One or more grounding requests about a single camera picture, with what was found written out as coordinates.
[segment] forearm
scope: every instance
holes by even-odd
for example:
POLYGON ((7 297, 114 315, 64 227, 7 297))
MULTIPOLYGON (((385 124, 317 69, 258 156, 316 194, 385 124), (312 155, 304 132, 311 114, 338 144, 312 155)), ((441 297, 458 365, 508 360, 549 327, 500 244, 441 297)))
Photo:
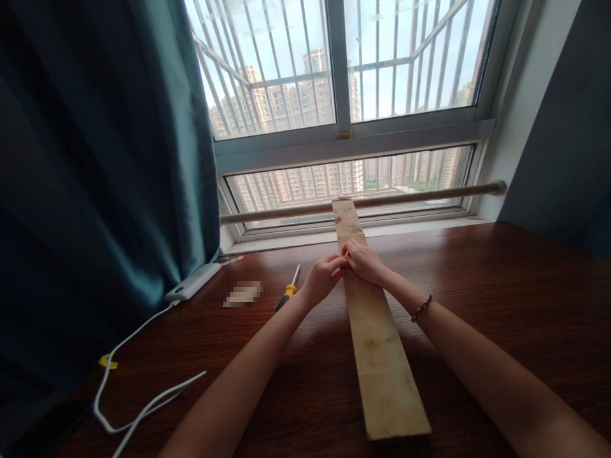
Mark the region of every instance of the forearm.
MULTIPOLYGON (((427 297, 394 272, 383 286, 412 315, 427 297)), ((432 301, 417 323, 519 455, 608 450, 543 382, 441 304, 432 301)))
POLYGON ((231 456, 278 358, 309 310, 299 294, 293 296, 210 385, 160 456, 231 456))

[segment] screwdriver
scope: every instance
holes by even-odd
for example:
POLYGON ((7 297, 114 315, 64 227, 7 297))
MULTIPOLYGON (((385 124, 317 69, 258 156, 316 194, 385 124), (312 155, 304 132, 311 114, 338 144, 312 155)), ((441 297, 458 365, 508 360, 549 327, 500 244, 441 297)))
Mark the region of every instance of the screwdriver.
POLYGON ((297 284, 297 276, 299 275, 300 268, 301 268, 301 264, 297 266, 297 270, 295 271, 295 276, 293 277, 293 282, 290 285, 286 285, 286 291, 284 292, 284 297, 280 299, 280 303, 276 307, 276 313, 278 312, 278 310, 282 308, 284 304, 286 304, 286 301, 288 301, 297 292, 297 287, 295 285, 297 284))

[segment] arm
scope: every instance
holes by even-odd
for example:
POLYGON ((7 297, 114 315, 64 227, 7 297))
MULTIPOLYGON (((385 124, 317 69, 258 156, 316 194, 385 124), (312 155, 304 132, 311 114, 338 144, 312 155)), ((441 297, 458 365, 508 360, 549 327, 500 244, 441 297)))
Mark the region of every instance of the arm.
POLYGON ((221 372, 165 444, 160 457, 225 457, 237 447, 284 347, 347 270, 336 253, 318 260, 289 299, 221 372))
MULTIPOLYGON (((342 254, 357 275, 386 289, 410 315, 426 300, 373 249, 350 240, 342 254)), ((541 380, 441 304, 432 301, 417 323, 518 455, 609 455, 609 442, 541 380)))

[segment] sky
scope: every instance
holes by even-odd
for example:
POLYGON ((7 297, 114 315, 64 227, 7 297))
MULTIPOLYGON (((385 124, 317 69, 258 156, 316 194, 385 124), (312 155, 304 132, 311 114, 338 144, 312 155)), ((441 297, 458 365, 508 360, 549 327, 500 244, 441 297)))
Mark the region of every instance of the sky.
MULTIPOLYGON (((222 56, 221 46, 227 55, 227 62, 233 67, 229 48, 225 40, 225 35, 222 27, 219 25, 219 33, 221 43, 219 44, 213 29, 211 17, 224 17, 220 15, 215 5, 217 0, 209 0, 213 8, 213 14, 209 14, 205 0, 185 0, 187 11, 191 17, 195 33, 200 39, 207 43, 204 31, 200 25, 197 12, 194 6, 194 1, 199 1, 204 12, 204 22, 208 29, 211 38, 211 47, 215 52, 222 56)), ((255 47, 253 46, 253 38, 246 18, 243 0, 218 0, 224 2, 234 20, 236 34, 244 57, 245 65, 253 65, 258 69, 259 73, 265 77, 265 80, 273 80, 278 77, 284 78, 293 76, 293 68, 291 65, 290 51, 288 40, 286 38, 286 27, 284 26, 282 5, 280 0, 265 0, 267 4, 267 13, 269 16, 270 27, 267 27, 265 15, 263 11, 263 0, 246 0, 248 5, 251 22, 253 24, 253 34, 256 40, 256 45, 261 60, 259 66, 255 47), (276 70, 276 64, 272 53, 269 34, 271 33, 276 56, 278 61, 279 75, 276 70)), ((433 14, 435 11, 435 0, 416 0, 418 3, 418 28, 416 47, 421 40, 422 22, 423 22, 423 6, 428 3, 427 21, 425 27, 425 36, 433 29, 433 14)), ((465 48, 465 59, 459 78, 458 88, 472 79, 475 67, 475 61, 479 51, 479 44, 482 35, 482 28, 486 15, 486 9, 489 1, 493 0, 475 0, 473 14, 467 38, 467 47, 465 48)), ((376 62, 376 22, 380 23, 379 35, 379 60, 390 60, 393 58, 394 52, 394 35, 395 35, 395 0, 379 0, 380 12, 376 15, 376 0, 360 0, 361 2, 361 30, 362 30, 362 56, 363 63, 368 64, 376 62)), ((409 46, 411 39, 412 14, 414 13, 414 0, 399 0, 398 8, 398 32, 397 32, 397 58, 407 57, 409 55, 409 46)), ((441 0, 439 17, 442 18, 449 9, 450 0, 441 0)), ((304 54, 307 52, 306 34, 302 19, 302 10, 300 0, 284 0, 286 6, 286 17, 288 21, 288 31, 291 37, 291 47, 293 49, 293 58, 295 59, 296 73, 304 74, 304 54)), ((309 39, 310 49, 324 48, 328 43, 325 43, 326 24, 321 21, 320 12, 321 0, 304 0, 305 20, 307 24, 307 36, 309 39)), ((352 61, 352 65, 359 64, 358 58, 358 19, 357 19, 357 0, 344 0, 344 15, 346 21, 346 51, 347 56, 352 61)), ((446 75, 442 87, 441 106, 449 104, 450 93, 454 81, 456 71, 456 61, 458 59, 458 48, 460 44, 461 32, 465 22, 466 5, 461 11, 454 16, 452 32, 450 35, 450 44, 448 49, 448 57, 446 64, 446 75)), ((439 86, 440 67, 443 43, 445 40, 446 30, 444 29, 436 38, 435 55, 433 58, 433 73, 431 78, 431 92, 429 98, 428 109, 433 109, 437 88, 439 86)), ((423 66, 421 90, 419 96, 419 105, 422 106, 425 100, 426 76, 428 73, 428 65, 430 58, 430 46, 423 53, 421 60, 423 66)), ((224 93, 220 84, 220 79, 213 61, 206 57, 207 67, 210 70, 213 85, 216 88, 219 99, 224 97, 224 93)), ((416 59, 414 63, 414 86, 412 92, 412 107, 414 110, 415 93, 416 93, 416 75, 420 60, 416 59)), ((396 85, 395 85, 395 113, 400 115, 405 113, 405 103, 407 98, 407 73, 408 65, 397 67, 396 85)), ((229 76, 226 72, 222 72, 225 78, 225 83, 230 97, 234 95, 229 76)), ((387 67, 379 71, 379 117, 385 118, 391 116, 392 102, 392 74, 393 68, 387 67)), ((214 106, 215 102, 210 89, 207 87, 207 81, 204 80, 206 89, 206 99, 209 106, 214 106)), ((376 118, 376 71, 369 70, 363 73, 363 105, 364 116, 363 120, 371 120, 376 118)))

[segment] finger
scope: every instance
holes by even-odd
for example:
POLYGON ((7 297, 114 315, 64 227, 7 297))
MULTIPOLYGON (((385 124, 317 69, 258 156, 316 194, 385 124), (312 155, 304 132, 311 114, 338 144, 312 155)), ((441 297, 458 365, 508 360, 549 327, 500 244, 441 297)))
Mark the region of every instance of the finger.
POLYGON ((333 275, 331 275, 331 283, 333 283, 333 285, 336 285, 337 282, 339 282, 339 279, 341 277, 343 277, 344 275, 349 274, 350 271, 348 269, 341 269, 338 270, 336 273, 334 273, 333 275))
POLYGON ((348 261, 348 265, 350 266, 350 268, 352 270, 356 269, 356 263, 355 263, 354 259, 346 258, 346 261, 348 261))
POLYGON ((352 243, 352 239, 348 240, 344 246, 342 246, 342 254, 346 254, 347 251, 350 251, 350 249, 354 249, 355 245, 352 243))
POLYGON ((322 261, 324 261, 324 262, 326 262, 326 263, 327 263, 327 262, 332 261, 332 260, 334 260, 334 259, 336 259, 336 258, 339 258, 339 257, 340 257, 340 255, 339 255, 339 254, 337 254, 337 253, 330 253, 330 254, 328 254, 328 255, 326 255, 326 256, 323 256, 323 257, 322 257, 322 258, 320 258, 320 259, 321 259, 322 261))
POLYGON ((348 264, 348 261, 346 260, 345 257, 340 256, 334 260, 332 260, 330 263, 327 264, 327 268, 331 271, 334 272, 335 269, 340 268, 340 267, 345 267, 348 264))

